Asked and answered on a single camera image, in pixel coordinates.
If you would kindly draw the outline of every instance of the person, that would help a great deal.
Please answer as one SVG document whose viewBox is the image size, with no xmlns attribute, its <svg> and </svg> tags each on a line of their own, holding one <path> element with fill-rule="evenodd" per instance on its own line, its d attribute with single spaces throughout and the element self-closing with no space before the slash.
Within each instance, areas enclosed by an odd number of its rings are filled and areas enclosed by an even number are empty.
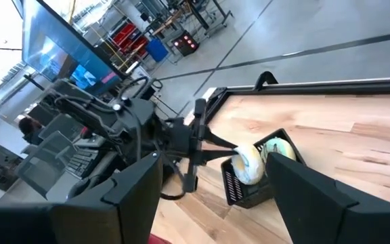
<svg viewBox="0 0 390 244">
<path fill-rule="evenodd" d="M 18 126 L 20 131 L 24 134 L 24 140 L 29 144 L 39 145 L 43 141 L 43 139 L 39 137 L 43 126 L 35 119 L 25 117 L 19 121 Z"/>
</svg>

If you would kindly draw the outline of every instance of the glazed donut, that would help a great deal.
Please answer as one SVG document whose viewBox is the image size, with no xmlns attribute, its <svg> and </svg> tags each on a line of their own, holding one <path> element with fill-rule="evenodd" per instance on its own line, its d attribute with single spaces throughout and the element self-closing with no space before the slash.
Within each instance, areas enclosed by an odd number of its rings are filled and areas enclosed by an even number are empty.
<svg viewBox="0 0 390 244">
<path fill-rule="evenodd" d="M 236 177 L 247 185 L 258 183 L 263 177 L 264 163 L 252 144 L 243 144 L 234 149 L 238 155 L 231 158 Z"/>
<path fill-rule="evenodd" d="M 290 143 L 281 138 L 270 139 L 263 145 L 263 149 L 261 150 L 261 159 L 264 163 L 267 162 L 267 156 L 269 153 L 280 153 L 289 159 L 296 160 L 296 154 Z"/>
</svg>

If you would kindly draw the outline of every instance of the wooden table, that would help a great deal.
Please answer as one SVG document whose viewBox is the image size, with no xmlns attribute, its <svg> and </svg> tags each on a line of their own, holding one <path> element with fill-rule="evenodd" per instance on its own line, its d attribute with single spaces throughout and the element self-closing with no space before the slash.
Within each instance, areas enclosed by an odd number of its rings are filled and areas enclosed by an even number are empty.
<svg viewBox="0 0 390 244">
<path fill-rule="evenodd" d="M 390 201 L 390 96 L 231 96 L 209 125 L 234 144 L 283 127 L 309 167 Z M 224 160 L 198 168 L 195 193 L 160 201 L 152 233 L 178 244 L 292 243 L 273 199 L 252 209 L 227 205 Z M 180 190 L 176 178 L 165 188 Z"/>
<path fill-rule="evenodd" d="M 168 26 L 172 25 L 172 23 L 174 23 L 174 21 L 176 21 L 178 19 L 178 17 L 180 17 L 181 14 L 182 14 L 182 11 L 178 10 L 172 16 L 169 16 L 167 18 L 167 20 L 165 20 L 165 22 L 163 24 L 161 24 L 161 26 L 159 26 L 159 28 L 157 28 L 152 33 L 152 35 L 157 35 L 160 31 L 163 31 L 165 28 L 167 28 Z"/>
</svg>

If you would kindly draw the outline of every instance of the gray floor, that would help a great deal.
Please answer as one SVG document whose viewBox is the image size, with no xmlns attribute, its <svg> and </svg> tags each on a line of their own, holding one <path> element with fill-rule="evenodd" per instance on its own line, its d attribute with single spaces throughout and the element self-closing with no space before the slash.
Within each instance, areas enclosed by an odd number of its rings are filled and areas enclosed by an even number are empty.
<svg viewBox="0 0 390 244">
<path fill-rule="evenodd" d="M 235 16 L 228 27 L 152 74 L 165 78 L 161 99 L 182 115 L 209 87 L 252 85 L 266 70 L 280 83 L 390 77 L 390 36 L 380 37 L 390 34 L 390 0 L 219 2 Z M 315 54 L 293 55 L 309 49 Z M 241 64 L 253 60 L 260 61 Z"/>
</svg>

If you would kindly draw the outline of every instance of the black basket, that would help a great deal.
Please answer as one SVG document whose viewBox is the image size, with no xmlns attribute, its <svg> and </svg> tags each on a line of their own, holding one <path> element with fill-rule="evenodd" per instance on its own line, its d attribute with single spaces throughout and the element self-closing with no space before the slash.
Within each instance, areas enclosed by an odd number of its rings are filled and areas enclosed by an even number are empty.
<svg viewBox="0 0 390 244">
<path fill-rule="evenodd" d="M 256 142 L 254 146 L 259 152 L 263 149 L 263 145 L 270 139 L 281 138 L 290 143 L 296 154 L 296 161 L 306 165 L 302 155 L 297 150 L 295 144 L 290 139 L 285 129 L 278 129 L 272 134 L 266 136 L 262 140 Z M 255 185 L 245 185 L 241 183 L 236 174 L 234 174 L 231 159 L 221 164 L 223 185 L 225 186 L 225 195 L 227 196 L 228 205 L 237 205 L 245 209 L 252 208 L 266 200 L 273 198 L 273 192 L 270 188 L 267 177 L 264 175 L 260 182 Z"/>
</svg>

